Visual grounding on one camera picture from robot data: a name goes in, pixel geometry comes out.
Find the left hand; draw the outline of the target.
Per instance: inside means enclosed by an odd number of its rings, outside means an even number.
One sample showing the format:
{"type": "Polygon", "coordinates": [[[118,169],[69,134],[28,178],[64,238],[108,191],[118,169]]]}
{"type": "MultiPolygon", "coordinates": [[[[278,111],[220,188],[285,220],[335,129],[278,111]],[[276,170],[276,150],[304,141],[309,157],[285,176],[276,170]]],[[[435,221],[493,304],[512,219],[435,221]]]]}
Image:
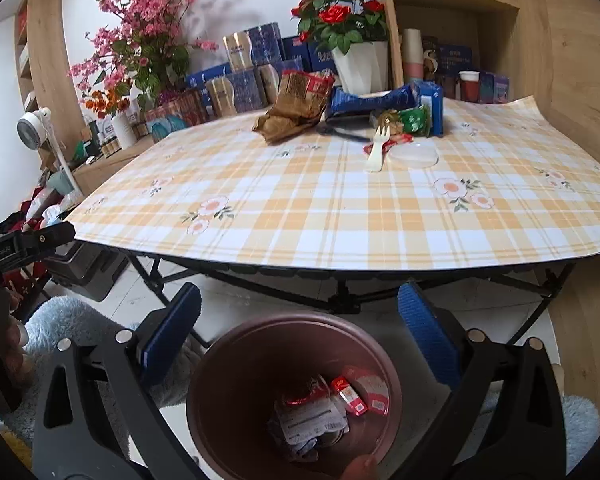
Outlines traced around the left hand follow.
{"type": "Polygon", "coordinates": [[[17,294],[0,288],[0,357],[8,377],[18,386],[25,386],[31,375],[29,359],[23,351],[29,336],[24,326],[12,316],[18,299],[17,294]]]}

